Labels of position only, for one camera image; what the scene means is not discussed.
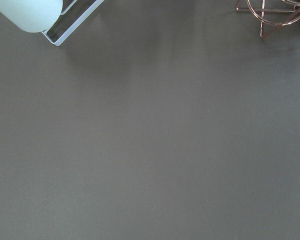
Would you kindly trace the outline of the pale mint plastic cup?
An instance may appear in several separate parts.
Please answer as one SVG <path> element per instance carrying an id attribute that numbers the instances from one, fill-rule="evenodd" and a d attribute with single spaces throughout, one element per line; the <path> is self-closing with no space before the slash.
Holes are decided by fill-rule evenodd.
<path id="1" fill-rule="evenodd" d="M 59 18 L 62 0 L 0 0 L 0 12 L 21 30 L 39 33 Z"/>

